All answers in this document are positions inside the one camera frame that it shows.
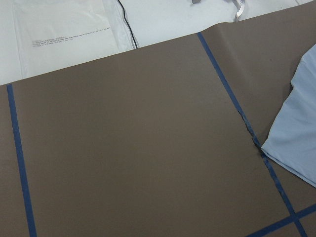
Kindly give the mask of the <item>light blue t-shirt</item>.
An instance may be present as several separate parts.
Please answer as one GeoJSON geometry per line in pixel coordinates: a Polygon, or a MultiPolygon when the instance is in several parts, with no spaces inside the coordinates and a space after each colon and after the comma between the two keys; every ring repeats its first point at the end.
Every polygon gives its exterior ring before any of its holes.
{"type": "Polygon", "coordinates": [[[261,150],[278,165],[316,185],[316,48],[301,58],[292,91],[277,114],[261,150]]]}

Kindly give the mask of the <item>brown paper table cover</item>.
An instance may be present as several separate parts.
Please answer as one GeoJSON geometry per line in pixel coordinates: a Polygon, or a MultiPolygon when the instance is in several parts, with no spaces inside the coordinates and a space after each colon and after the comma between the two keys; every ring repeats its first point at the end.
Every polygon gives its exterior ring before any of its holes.
{"type": "Polygon", "coordinates": [[[315,236],[260,149],[315,43],[311,1],[1,86],[1,236],[315,236]]]}

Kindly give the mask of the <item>clear plastic bag with text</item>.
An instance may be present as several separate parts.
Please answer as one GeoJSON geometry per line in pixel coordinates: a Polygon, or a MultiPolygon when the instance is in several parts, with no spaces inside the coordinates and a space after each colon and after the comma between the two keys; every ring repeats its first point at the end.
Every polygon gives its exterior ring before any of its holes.
{"type": "Polygon", "coordinates": [[[121,52],[103,0],[15,0],[12,10],[24,79],[121,52]]]}

